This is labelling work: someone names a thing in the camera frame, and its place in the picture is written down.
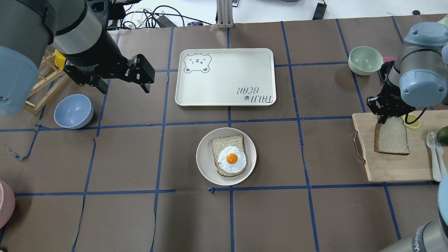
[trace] pink object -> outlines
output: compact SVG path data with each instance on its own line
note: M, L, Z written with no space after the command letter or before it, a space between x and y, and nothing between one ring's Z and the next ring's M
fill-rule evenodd
M389 61L395 61L396 57L383 57L383 63L389 62Z
M13 190L0 180L0 228L2 228L11 218L14 207L16 206L16 197Z

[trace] metal handle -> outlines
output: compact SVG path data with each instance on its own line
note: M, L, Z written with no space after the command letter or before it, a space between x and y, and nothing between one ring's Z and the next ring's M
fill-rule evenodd
M358 146L356 145L356 138L358 138L358 141L359 141L358 131L355 131L355 137L353 137L353 143L355 144L356 154L358 154L358 157L361 158L362 163L365 164L366 160L359 154Z

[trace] white plastic fork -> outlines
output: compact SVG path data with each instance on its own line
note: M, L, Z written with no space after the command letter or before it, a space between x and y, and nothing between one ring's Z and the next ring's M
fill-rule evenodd
M433 132L432 137L435 139L435 152L437 153L437 160L439 161L439 168L440 168L440 175L443 177L445 174L447 174L447 169L445 168L445 162L443 159L444 154L444 148L442 145L437 141L436 134Z
M437 159L437 154L435 150L435 142L436 139L434 138L433 132L428 133L428 137L426 138L426 144L431 149L431 155L432 155L432 177L435 181L440 182L442 180L442 175L440 174L440 168L439 168L439 161Z

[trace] bear drawing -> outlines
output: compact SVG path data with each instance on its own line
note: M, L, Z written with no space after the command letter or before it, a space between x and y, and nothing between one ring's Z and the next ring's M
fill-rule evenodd
M184 72L187 74L192 71L201 71L203 73L207 73L210 71L209 64L211 61L211 56L204 53L189 53L184 57L185 68Z

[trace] wooden cutting board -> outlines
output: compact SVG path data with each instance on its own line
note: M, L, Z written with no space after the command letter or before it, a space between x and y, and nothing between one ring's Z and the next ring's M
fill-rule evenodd
M429 132L437 133L448 126L448 110L427 110L420 118L419 129L406 128L410 154L407 156L382 154L374 151L375 124L377 116L372 113L352 115L358 131L362 157L366 160L367 178L370 182L398 182L433 180L431 150L426 146ZM448 167L448 147L444 146L444 162Z

